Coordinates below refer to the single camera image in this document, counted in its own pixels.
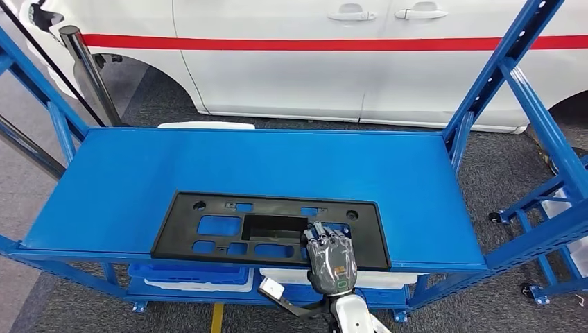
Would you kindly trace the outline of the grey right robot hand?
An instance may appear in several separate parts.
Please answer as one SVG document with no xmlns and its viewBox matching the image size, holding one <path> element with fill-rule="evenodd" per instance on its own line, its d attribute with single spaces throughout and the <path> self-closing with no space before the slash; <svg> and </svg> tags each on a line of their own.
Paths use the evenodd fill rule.
<svg viewBox="0 0 588 333">
<path fill-rule="evenodd" d="M 326 296 L 353 291 L 358 269 L 352 240 L 348 236 L 314 221 L 303 232 L 302 243 L 311 265 L 308 279 L 315 291 Z"/>
</svg>

